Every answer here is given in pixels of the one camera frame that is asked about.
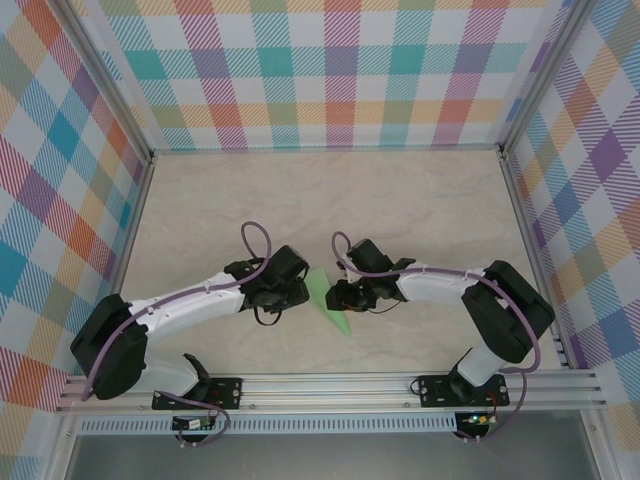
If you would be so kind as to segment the light green paper sheet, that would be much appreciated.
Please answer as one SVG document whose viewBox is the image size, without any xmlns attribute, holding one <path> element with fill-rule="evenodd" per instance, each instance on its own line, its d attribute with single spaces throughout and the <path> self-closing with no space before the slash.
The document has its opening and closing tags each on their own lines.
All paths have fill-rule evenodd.
<svg viewBox="0 0 640 480">
<path fill-rule="evenodd" d="M 331 285 L 326 271 L 322 267 L 312 268 L 306 275 L 305 284 L 311 302 L 343 335 L 350 338 L 351 329 L 345 314 L 341 311 L 331 311 L 327 308 L 326 294 L 329 292 Z"/>
</svg>

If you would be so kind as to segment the wide aluminium mounting rail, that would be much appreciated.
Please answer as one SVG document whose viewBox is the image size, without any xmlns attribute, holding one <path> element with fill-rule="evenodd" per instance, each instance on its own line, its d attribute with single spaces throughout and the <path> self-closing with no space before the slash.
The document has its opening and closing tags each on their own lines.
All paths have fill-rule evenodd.
<svg viewBox="0 0 640 480">
<path fill-rule="evenodd" d="M 240 413 L 379 413 L 418 411 L 414 373 L 342 374 L 243 374 Z M 80 399 L 84 379 L 70 378 L 56 412 L 58 414 L 149 413 L 155 394 L 149 391 L 125 393 L 115 399 Z M 510 396 L 508 411 L 515 408 L 522 393 L 524 411 L 593 410 L 607 406 L 596 374 L 590 370 L 542 370 L 522 381 L 506 377 Z"/>
</svg>

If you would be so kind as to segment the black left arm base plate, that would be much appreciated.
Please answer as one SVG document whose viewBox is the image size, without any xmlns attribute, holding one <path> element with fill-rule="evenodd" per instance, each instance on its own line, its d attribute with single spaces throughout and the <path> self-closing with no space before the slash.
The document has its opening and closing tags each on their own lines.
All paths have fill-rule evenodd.
<svg viewBox="0 0 640 480">
<path fill-rule="evenodd" d="M 153 394 L 151 408 L 153 410 L 189 410 L 198 409 L 188 401 L 216 405 L 225 410 L 237 410 L 242 396 L 241 378 L 213 377 L 200 380 L 189 391 L 173 400 L 166 393 L 156 391 Z"/>
</svg>

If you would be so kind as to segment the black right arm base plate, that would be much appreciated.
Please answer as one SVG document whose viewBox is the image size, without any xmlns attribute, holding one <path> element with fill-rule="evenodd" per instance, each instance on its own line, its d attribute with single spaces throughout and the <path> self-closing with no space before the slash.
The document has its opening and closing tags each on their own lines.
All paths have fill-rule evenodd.
<svg viewBox="0 0 640 480">
<path fill-rule="evenodd" d="M 427 407 L 503 407 L 510 397 L 503 375 L 493 375 L 484 385 L 476 387 L 462 377 L 423 375 L 417 378 L 420 403 Z"/>
</svg>

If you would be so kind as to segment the aluminium frame rail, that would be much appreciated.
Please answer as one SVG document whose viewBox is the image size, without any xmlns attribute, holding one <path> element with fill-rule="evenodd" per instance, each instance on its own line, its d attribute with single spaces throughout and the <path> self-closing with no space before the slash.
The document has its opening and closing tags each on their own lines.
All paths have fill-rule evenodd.
<svg viewBox="0 0 640 480">
<path fill-rule="evenodd" d="M 334 147 L 278 147 L 278 148 L 232 148 L 232 149 L 155 149 L 153 156 L 204 156 L 204 155 L 245 155 L 245 154 L 293 154 L 293 153 L 351 153 L 351 152 L 466 152 L 491 151 L 499 152 L 499 144 L 447 144 L 447 145 L 414 145 L 414 146 L 334 146 Z"/>
<path fill-rule="evenodd" d="M 541 257 L 537 249 L 534 231 L 528 222 L 524 200 L 517 188 L 514 174 L 511 170 L 508 160 L 501 152 L 498 153 L 498 162 L 513 206 L 514 214 L 516 216 L 518 228 L 520 230 L 520 234 L 524 243 L 524 248 L 529 264 L 531 266 L 531 271 L 535 280 L 536 287 L 539 290 L 540 295 L 551 305 L 554 311 L 556 311 L 557 306 L 555 304 L 546 276 L 543 271 L 543 265 L 541 263 Z M 558 320 L 559 316 L 556 316 L 550 327 L 556 354 L 563 369 L 572 369 L 573 365 L 571 362 L 571 355 L 567 350 L 567 347 L 565 346 L 562 327 L 559 324 Z"/>
<path fill-rule="evenodd" d="M 135 200 L 132 202 L 131 212 L 128 217 L 126 229 L 121 236 L 122 249 L 120 254 L 115 258 L 112 265 L 111 276 L 107 283 L 100 287 L 97 292 L 95 305 L 91 308 L 89 316 L 95 310 L 97 304 L 105 297 L 113 293 L 119 293 L 124 285 L 126 272 L 130 263 L 133 246 L 135 243 L 136 235 L 141 222 L 144 206 L 149 194 L 153 174 L 155 171 L 155 164 L 153 162 L 146 162 L 142 169 L 141 182 L 139 185 L 138 193 Z"/>
</svg>

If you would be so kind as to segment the aluminium frame post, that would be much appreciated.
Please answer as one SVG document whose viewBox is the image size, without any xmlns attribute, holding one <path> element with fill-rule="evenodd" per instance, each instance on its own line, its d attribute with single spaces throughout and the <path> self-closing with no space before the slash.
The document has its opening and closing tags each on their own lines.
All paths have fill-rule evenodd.
<svg viewBox="0 0 640 480">
<path fill-rule="evenodd" d="M 523 57 L 523 70 L 516 75 L 516 90 L 507 98 L 495 143 L 501 159 L 508 158 L 524 134 L 597 2 L 549 0 Z"/>
<path fill-rule="evenodd" d="M 600 480 L 618 480 L 616 464 L 599 411 L 584 409 L 580 411 L 580 415 Z"/>
<path fill-rule="evenodd" d="M 44 480 L 65 480 L 80 430 L 80 416 L 64 416 L 59 424 Z"/>
<path fill-rule="evenodd" d="M 146 164 L 153 163 L 153 152 L 143 136 L 138 123 L 134 119 L 128 105 L 117 88 L 116 82 L 103 61 L 99 50 L 93 44 L 90 35 L 85 30 L 80 17 L 75 12 L 69 0 L 46 0 L 52 12 L 60 22 L 71 43 L 77 50 L 85 64 L 85 68 L 103 94 L 106 103 L 111 108 L 115 118 L 134 149 L 144 159 Z"/>
</svg>

